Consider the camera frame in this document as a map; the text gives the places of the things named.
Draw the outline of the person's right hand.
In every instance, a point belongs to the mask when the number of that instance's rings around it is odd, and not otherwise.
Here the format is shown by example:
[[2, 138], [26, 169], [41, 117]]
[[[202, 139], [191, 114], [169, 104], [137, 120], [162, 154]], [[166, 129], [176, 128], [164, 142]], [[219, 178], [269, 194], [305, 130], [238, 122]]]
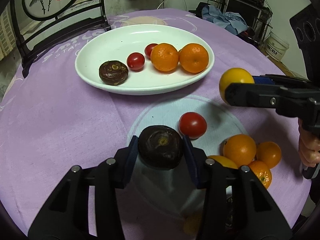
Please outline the person's right hand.
[[302, 120], [298, 119], [299, 143], [298, 153], [302, 163], [307, 167], [315, 167], [320, 160], [319, 139], [302, 127]]

